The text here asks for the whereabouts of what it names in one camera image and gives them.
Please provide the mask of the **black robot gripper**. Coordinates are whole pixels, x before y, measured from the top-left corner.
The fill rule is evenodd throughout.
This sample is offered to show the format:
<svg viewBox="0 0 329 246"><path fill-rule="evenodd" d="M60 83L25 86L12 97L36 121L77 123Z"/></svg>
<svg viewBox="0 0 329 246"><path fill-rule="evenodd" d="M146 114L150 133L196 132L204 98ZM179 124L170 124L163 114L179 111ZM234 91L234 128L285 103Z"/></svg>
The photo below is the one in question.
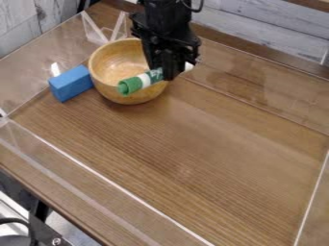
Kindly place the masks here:
<svg viewBox="0 0 329 246"><path fill-rule="evenodd" d="M132 35L142 40L148 68L162 67L163 79L172 81L191 69L199 57L200 40L190 30L191 15L203 10L204 0L136 0L143 7L132 12Z"/></svg>

